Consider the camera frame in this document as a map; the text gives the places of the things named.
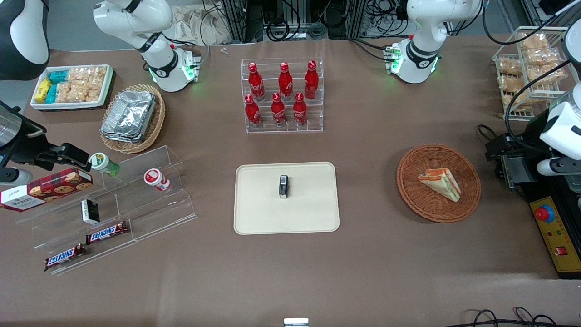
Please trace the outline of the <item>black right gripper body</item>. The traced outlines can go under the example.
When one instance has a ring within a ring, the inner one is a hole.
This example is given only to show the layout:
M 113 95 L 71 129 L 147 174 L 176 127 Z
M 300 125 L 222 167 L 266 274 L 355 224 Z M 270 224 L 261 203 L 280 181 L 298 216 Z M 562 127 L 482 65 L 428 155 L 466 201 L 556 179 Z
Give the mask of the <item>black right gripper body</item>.
M 20 114 L 18 106 L 0 105 L 1 166 L 7 166 L 12 158 L 23 165 L 39 153 L 32 139 L 44 136 L 46 128 Z

